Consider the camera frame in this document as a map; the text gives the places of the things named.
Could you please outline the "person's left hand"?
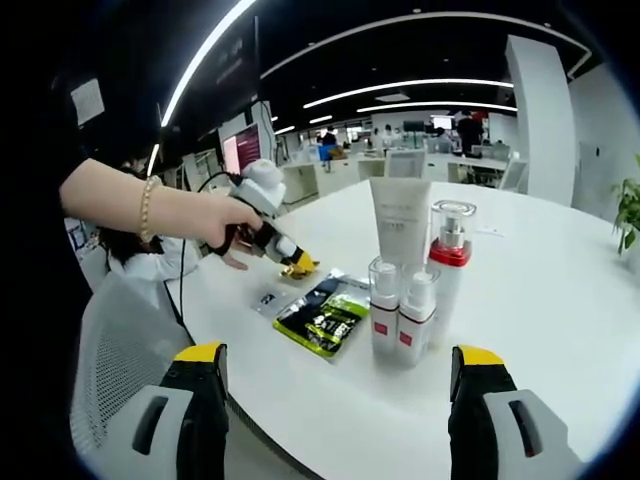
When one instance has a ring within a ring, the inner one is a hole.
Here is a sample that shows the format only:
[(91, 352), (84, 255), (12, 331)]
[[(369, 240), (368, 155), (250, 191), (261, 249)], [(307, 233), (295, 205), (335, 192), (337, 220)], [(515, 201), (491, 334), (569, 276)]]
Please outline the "person's left hand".
[(227, 266), (246, 271), (248, 266), (231, 253), (233, 248), (246, 254), (251, 253), (251, 249), (237, 239), (237, 229), (245, 226), (256, 233), (263, 225), (262, 219), (252, 207), (229, 196), (202, 194), (200, 200), (202, 222), (199, 224), (201, 232), (198, 236), (206, 241)]

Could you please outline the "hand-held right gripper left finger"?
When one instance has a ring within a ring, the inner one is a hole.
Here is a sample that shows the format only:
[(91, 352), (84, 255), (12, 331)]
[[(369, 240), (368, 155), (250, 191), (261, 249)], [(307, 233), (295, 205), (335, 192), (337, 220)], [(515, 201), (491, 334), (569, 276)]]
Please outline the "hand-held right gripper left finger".
[(158, 385), (147, 385), (107, 424), (98, 452), (102, 479), (222, 479), (227, 346), (189, 347)]

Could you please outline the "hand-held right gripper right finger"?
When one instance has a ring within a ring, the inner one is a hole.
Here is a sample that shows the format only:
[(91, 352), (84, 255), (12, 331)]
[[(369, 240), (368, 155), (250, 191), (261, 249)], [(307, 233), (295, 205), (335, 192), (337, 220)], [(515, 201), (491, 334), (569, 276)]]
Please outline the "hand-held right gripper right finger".
[(583, 470), (567, 425), (517, 388), (493, 352), (452, 348), (450, 402), (452, 479), (574, 479)]

